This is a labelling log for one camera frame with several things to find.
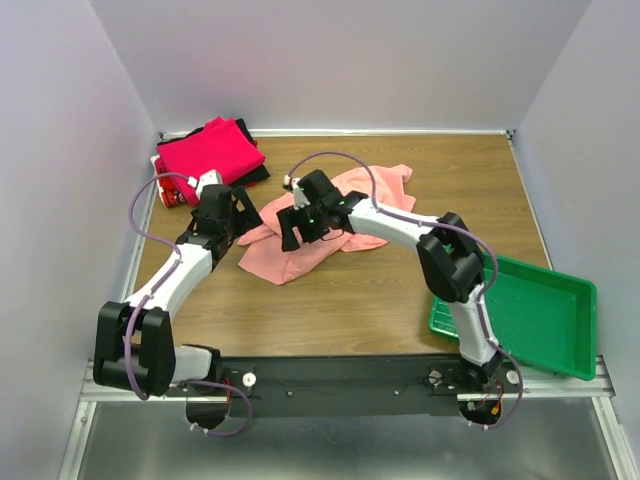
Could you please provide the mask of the salmon pink t-shirt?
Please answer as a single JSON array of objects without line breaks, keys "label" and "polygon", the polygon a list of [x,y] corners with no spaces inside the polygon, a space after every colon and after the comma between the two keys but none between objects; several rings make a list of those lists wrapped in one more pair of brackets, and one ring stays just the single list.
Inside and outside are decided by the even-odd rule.
[{"label": "salmon pink t-shirt", "polygon": [[[416,198],[405,192],[413,169],[404,164],[393,167],[373,166],[376,181],[376,199],[388,206],[411,211]],[[292,252],[281,249],[281,227],[277,213],[293,205],[293,195],[285,193],[269,202],[260,211],[263,224],[243,235],[239,246],[247,250],[238,262],[244,271],[275,285],[283,285],[313,270],[338,251],[345,253],[367,251],[387,244],[385,240],[363,234],[332,231],[323,239],[300,244]]]}]

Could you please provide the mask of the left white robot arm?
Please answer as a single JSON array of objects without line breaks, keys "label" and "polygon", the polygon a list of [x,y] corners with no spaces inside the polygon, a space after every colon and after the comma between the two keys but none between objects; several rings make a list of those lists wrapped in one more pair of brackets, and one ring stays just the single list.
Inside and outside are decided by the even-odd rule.
[{"label": "left white robot arm", "polygon": [[192,220],[165,264],[122,302],[98,313],[93,380],[140,398],[164,395],[186,383],[201,395],[222,380],[220,352],[199,345],[176,347],[171,321],[195,287],[208,277],[242,235],[262,219],[244,187],[209,184],[200,191]]}]

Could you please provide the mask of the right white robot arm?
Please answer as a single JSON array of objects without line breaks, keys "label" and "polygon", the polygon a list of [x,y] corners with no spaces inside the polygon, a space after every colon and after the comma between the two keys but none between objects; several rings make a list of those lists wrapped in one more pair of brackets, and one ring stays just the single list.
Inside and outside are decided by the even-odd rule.
[{"label": "right white robot arm", "polygon": [[487,280],[481,252],[485,246],[459,216],[409,214],[379,203],[374,194],[343,194],[320,170],[302,178],[287,175],[283,188],[293,195],[293,205],[277,213],[283,251],[295,251],[336,230],[415,252],[428,289],[449,305],[459,340],[458,387],[480,392],[497,381],[507,355],[493,332],[485,301],[497,279],[497,258],[491,257],[493,273]]}]

